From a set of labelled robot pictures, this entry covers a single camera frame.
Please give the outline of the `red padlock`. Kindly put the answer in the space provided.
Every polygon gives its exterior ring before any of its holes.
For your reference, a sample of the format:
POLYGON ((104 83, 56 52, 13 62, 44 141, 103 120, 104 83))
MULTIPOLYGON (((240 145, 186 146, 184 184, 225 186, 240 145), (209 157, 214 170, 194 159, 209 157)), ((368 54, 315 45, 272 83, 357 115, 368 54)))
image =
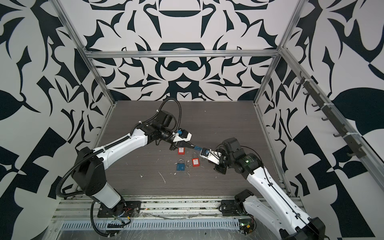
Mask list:
POLYGON ((179 155, 185 155, 186 149, 185 148, 178 148, 178 154, 179 155))
POLYGON ((197 153, 193 153, 192 165, 193 165, 193 167, 199 167, 200 166, 200 160, 199 160, 199 156, 197 153))

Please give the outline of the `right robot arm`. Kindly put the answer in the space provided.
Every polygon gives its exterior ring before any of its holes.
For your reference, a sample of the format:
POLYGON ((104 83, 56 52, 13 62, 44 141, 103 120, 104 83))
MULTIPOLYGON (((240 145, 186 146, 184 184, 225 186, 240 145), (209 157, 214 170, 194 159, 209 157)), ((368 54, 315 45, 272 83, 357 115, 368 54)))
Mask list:
POLYGON ((258 153, 245 152, 236 138, 224 140, 215 150, 202 150, 201 156, 215 164, 215 171, 225 174, 234 169, 265 199, 263 204, 250 190, 235 195, 232 205, 221 204, 225 215, 248 216, 258 220, 280 240, 324 240, 326 226, 310 217, 272 178, 258 153))

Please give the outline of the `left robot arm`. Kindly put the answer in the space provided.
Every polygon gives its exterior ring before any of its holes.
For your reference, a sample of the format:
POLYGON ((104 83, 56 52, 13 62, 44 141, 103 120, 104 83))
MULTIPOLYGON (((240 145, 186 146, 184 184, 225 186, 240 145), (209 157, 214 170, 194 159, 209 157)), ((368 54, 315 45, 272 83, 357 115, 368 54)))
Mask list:
POLYGON ((70 173, 84 194, 108 209, 123 205, 121 195, 107 182, 106 169, 116 161, 152 142, 165 141, 170 144, 170 150, 178 148, 198 149, 190 140, 192 134, 176 127, 170 130, 170 122, 175 117, 165 111, 159 111, 157 116, 148 122, 139 123, 129 133, 120 139, 89 150, 82 150, 76 160, 77 167, 70 173))

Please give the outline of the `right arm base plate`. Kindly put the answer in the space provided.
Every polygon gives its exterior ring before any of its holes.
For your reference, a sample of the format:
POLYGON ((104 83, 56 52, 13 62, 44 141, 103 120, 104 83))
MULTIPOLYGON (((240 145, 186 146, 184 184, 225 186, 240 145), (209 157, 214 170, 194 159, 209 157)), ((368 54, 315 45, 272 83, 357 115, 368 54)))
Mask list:
POLYGON ((222 200, 218 210, 225 217, 251 216, 258 218, 262 214, 262 209, 253 200, 222 200))

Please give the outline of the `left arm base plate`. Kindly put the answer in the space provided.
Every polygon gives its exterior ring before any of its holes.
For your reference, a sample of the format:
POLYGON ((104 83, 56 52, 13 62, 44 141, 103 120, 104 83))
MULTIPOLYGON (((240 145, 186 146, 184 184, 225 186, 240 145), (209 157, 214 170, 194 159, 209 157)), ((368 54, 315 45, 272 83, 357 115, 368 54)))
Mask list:
POLYGON ((98 218, 126 218, 138 216, 141 209, 141 201, 120 201, 114 208, 109 209, 103 203, 100 204, 98 218))

